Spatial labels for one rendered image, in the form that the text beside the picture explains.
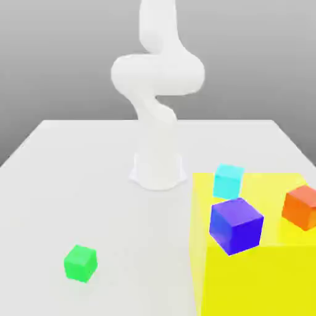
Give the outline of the small cyan cube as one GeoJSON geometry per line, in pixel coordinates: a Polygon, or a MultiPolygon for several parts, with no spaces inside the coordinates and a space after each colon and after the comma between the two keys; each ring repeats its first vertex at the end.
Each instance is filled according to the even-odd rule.
{"type": "Polygon", "coordinates": [[[223,199],[238,198],[243,175],[243,167],[220,164],[214,176],[213,197],[223,199]]]}

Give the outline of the small orange cube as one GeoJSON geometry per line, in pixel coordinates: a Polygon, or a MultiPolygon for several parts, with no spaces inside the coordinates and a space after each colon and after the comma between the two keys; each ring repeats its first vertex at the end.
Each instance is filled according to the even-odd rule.
{"type": "Polygon", "coordinates": [[[281,216],[304,231],[316,227],[316,189],[302,185],[287,192],[281,216]]]}

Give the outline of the small green cube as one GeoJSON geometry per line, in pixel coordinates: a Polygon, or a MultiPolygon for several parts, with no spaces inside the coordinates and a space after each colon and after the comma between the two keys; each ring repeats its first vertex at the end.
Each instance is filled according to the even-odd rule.
{"type": "Polygon", "coordinates": [[[95,249],[75,245],[64,259],[67,278],[87,283],[98,267],[95,249]]]}

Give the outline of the small blue cube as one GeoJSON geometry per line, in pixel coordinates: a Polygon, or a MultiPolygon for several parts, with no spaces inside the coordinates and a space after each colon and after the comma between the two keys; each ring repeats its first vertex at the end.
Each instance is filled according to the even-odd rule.
{"type": "Polygon", "coordinates": [[[259,245],[264,216],[239,197],[211,207],[209,234],[229,256],[259,245]]]}

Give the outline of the large yellow box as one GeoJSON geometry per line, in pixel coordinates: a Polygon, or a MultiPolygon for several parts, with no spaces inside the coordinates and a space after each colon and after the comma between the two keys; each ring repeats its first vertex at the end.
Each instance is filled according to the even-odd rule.
{"type": "Polygon", "coordinates": [[[316,316],[316,227],[281,216],[298,173],[246,173],[241,197],[263,216],[260,244],[229,256],[209,234],[212,173],[193,175],[189,255],[197,316],[316,316]]]}

